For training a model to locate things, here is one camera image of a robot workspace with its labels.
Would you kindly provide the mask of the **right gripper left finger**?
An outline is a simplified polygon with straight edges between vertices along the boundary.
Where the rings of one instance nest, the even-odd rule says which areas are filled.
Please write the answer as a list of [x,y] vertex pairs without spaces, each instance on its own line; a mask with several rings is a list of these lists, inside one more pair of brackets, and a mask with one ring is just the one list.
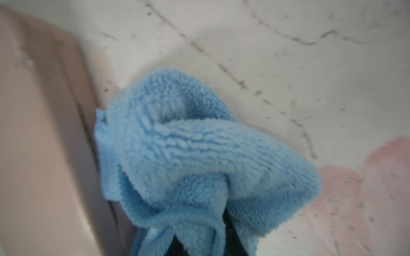
[[165,256],[189,256],[189,254],[184,249],[183,244],[178,240],[177,236],[174,236]]

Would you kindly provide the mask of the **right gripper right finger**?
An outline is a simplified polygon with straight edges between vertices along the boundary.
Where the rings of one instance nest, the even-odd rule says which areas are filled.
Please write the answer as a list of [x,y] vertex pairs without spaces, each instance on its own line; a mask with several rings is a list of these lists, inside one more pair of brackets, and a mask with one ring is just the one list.
[[223,213],[223,220],[226,231],[226,245],[224,256],[248,256],[248,253],[243,247],[238,233],[236,232],[228,209],[225,209]]

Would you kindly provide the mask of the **blue microfiber cloth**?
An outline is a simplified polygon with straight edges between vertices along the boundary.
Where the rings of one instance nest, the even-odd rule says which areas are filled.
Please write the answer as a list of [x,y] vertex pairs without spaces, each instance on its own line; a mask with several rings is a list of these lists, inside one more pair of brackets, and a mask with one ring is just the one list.
[[258,239],[321,191],[317,169],[287,145],[239,124],[195,77],[159,70],[96,111],[103,196],[138,231],[132,256],[224,256],[225,209],[249,256]]

